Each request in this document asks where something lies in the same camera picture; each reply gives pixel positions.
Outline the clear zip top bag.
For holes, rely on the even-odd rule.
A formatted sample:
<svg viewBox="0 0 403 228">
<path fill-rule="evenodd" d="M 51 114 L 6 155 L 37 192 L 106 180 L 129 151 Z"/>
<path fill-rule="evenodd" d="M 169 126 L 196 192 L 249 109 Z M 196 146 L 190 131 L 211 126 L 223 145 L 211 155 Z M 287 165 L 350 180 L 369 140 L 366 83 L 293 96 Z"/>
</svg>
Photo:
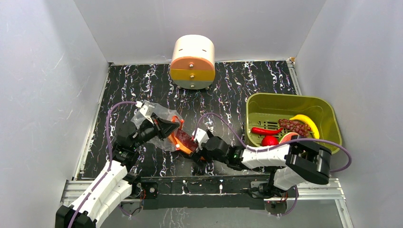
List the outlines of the clear zip top bag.
<svg viewBox="0 0 403 228">
<path fill-rule="evenodd" d="M 138 110 L 131 119 L 136 127 L 132 136 L 134 147 L 151 143 L 162 150 L 178 150 L 179 143 L 174 136 L 184 125 L 179 113 L 147 100 L 136 102 L 135 106 Z"/>
</svg>

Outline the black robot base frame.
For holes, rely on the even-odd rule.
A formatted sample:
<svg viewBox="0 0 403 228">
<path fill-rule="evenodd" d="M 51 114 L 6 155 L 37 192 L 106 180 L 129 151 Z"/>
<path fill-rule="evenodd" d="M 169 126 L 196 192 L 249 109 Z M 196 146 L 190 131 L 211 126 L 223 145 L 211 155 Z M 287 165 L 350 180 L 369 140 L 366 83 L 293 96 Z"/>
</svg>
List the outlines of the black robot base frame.
<svg viewBox="0 0 403 228">
<path fill-rule="evenodd" d="M 126 202 L 145 210 L 168 208 L 265 209 L 284 202 L 283 190 L 268 175 L 131 177 L 133 192 Z"/>
</svg>

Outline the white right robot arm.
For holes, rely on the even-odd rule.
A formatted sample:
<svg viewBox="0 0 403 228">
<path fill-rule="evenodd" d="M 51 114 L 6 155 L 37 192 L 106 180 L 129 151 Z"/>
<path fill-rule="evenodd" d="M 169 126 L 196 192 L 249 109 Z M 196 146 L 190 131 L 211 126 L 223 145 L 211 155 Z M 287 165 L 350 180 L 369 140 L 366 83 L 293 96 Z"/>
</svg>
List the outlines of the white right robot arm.
<svg viewBox="0 0 403 228">
<path fill-rule="evenodd" d="M 241 171 L 258 167 L 275 167 L 270 174 L 268 192 L 281 196 L 302 182 L 329 183 L 331 151 L 310 138 L 299 138 L 273 146 L 231 146 L 218 136 L 197 134 L 197 152 L 207 161 L 218 161 Z"/>
</svg>

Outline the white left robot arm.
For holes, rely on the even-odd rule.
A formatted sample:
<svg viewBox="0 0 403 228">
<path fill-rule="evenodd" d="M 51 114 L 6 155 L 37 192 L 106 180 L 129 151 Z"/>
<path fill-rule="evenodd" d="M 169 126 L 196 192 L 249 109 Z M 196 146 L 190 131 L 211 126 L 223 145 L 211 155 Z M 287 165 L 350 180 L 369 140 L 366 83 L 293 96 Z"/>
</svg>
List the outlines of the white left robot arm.
<svg viewBox="0 0 403 228">
<path fill-rule="evenodd" d="M 122 200 L 138 197 L 144 190 L 139 178 L 129 173 L 140 156 L 136 149 L 154 137 L 169 138 L 182 125 L 176 116 L 165 120 L 152 114 L 140 126 L 128 121 L 117 128 L 111 160 L 73 203 L 57 210 L 55 227 L 98 228 Z"/>
</svg>

